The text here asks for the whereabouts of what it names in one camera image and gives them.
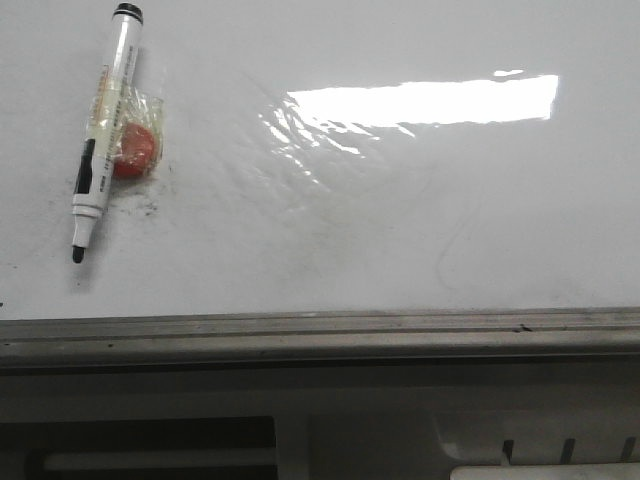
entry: whiteboard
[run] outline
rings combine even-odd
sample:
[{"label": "whiteboard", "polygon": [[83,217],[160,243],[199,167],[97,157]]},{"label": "whiteboard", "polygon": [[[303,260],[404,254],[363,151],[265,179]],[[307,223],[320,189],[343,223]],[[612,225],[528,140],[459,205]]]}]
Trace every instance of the whiteboard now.
[{"label": "whiteboard", "polygon": [[637,2],[139,4],[164,156],[81,265],[115,2],[0,4],[0,318],[638,304]]}]

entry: whiteboard marker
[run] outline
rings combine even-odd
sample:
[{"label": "whiteboard marker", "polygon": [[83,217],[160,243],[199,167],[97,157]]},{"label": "whiteboard marker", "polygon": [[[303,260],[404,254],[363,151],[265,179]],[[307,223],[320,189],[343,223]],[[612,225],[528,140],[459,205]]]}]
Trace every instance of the whiteboard marker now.
[{"label": "whiteboard marker", "polygon": [[98,94],[89,118],[73,195],[75,263],[82,262],[91,232],[107,207],[118,129],[142,32],[142,11],[130,3],[121,3],[111,22],[111,35],[102,62]]}]

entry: vent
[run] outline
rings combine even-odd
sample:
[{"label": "vent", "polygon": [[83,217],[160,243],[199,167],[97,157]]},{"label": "vent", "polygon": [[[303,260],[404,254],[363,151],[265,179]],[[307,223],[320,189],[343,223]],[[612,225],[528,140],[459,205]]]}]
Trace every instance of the vent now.
[{"label": "vent", "polygon": [[271,417],[0,425],[27,480],[277,479]]}]

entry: white surface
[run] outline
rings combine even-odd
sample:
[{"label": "white surface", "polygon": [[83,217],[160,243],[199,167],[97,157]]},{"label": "white surface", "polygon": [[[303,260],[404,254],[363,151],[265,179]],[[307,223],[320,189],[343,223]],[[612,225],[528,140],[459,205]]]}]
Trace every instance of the white surface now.
[{"label": "white surface", "polygon": [[140,2],[164,159],[78,266],[116,3],[0,4],[0,318],[639,303],[637,2]]},{"label": "white surface", "polygon": [[640,465],[562,465],[550,467],[463,467],[451,480],[636,480]]}]

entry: metal ledge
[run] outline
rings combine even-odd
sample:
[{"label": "metal ledge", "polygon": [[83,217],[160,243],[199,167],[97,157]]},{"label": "metal ledge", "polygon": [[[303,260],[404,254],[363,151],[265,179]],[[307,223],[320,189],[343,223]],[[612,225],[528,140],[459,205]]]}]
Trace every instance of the metal ledge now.
[{"label": "metal ledge", "polygon": [[640,308],[0,322],[0,367],[640,353]]}]

